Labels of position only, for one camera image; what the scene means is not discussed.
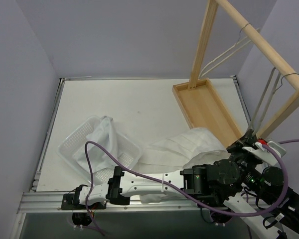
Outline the grey hanger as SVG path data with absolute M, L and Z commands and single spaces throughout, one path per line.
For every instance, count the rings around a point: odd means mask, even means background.
M 266 104 L 265 104 L 265 106 L 263 108 L 261 117 L 260 117 L 258 123 L 256 123 L 257 114 L 258 114 L 258 112 L 259 112 L 259 110 L 261 108 L 261 105 L 262 105 L 262 103 L 263 103 L 263 101 L 265 99 L 266 93 L 267 93 L 267 91 L 269 89 L 269 86 L 270 86 L 270 84 L 272 82 L 274 73 L 276 71 L 277 71 L 277 77 L 276 77 L 276 79 L 275 79 L 275 81 L 273 83 L 273 86 L 272 86 L 271 91 L 269 93 L 269 96 L 267 98 L 267 102 L 266 102 Z M 249 125 L 248 125 L 248 129 L 252 129 L 253 130 L 253 135 L 256 135 L 256 133 L 260 129 L 260 126 L 261 126 L 261 124 L 262 124 L 262 122 L 263 122 L 263 120 L 264 120 L 264 118 L 266 116 L 266 113 L 267 113 L 267 111 L 269 109 L 269 106 L 270 106 L 270 103 L 271 103 L 271 101 L 273 99 L 274 94 L 283 85 L 283 83 L 282 83 L 283 78 L 286 78 L 287 76 L 291 76 L 291 75 L 298 75 L 299 76 L 299 73 L 297 73 L 297 72 L 291 72 L 291 73 L 285 74 L 283 76 L 281 76 L 281 75 L 282 75 L 281 72 L 279 70 L 277 70 L 276 67 L 272 68 L 272 70 L 270 72 L 270 75 L 269 75 L 269 78 L 267 80 L 267 83 L 265 85 L 265 88 L 264 88 L 264 90 L 263 90 L 263 92 L 261 94 L 261 97 L 260 97 L 259 101 L 258 101 L 258 104 L 257 104 L 257 107 L 255 109 L 255 112 L 254 112 L 254 114 L 252 116 L 252 119 L 251 119 Z

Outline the light blue white skirt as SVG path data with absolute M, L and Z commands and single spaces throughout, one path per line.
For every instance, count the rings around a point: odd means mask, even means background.
M 92 129 L 83 136 L 83 146 L 73 154 L 74 168 L 77 172 L 82 174 L 89 173 L 84 150 L 87 141 L 93 141 L 101 145 L 114 157 L 118 156 L 118 140 L 114 120 L 109 116 L 103 116 L 101 118 L 92 116 L 87 119 L 86 123 Z M 93 173 L 114 167 L 114 162 L 109 159 L 107 154 L 100 148 L 89 144 L 87 146 L 87 152 Z

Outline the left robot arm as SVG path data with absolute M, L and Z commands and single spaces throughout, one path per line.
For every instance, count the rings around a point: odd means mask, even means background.
M 100 202 L 126 206 L 132 196 L 148 194 L 185 197 L 197 204 L 218 207 L 243 190 L 242 172 L 228 159 L 168 173 L 140 174 L 124 167 L 100 144 L 88 141 L 85 146 L 90 144 L 113 160 L 116 167 L 108 182 L 76 189 L 72 202 L 79 209 Z

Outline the cream wooden hanger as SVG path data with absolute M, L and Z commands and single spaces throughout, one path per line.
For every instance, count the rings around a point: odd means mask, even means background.
M 229 47 L 227 50 L 222 52 L 220 55 L 218 55 L 213 60 L 208 62 L 204 67 L 202 67 L 198 76 L 199 79 L 202 79 L 205 76 L 207 76 L 210 72 L 212 72 L 214 69 L 219 67 L 225 61 L 227 61 L 229 58 L 234 56 L 237 52 L 242 50 L 249 43 L 252 43 L 252 40 L 248 36 L 242 36 L 243 29 L 248 25 L 250 25 L 250 23 L 246 24 L 240 30 L 238 40 L 231 47 Z

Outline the white pleated skirt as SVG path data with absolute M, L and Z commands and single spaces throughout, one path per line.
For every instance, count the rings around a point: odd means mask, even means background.
M 148 145 L 133 168 L 141 174 L 167 173 L 228 159 L 229 153 L 207 128 L 193 128 Z

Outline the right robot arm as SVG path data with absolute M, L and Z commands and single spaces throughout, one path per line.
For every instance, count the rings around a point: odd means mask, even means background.
M 288 186 L 282 163 L 286 150 L 281 143 L 257 138 L 249 129 L 227 151 L 229 159 L 239 166 L 239 181 L 254 193 L 255 203 L 264 201 L 268 205 L 260 211 L 299 235 L 299 194 Z

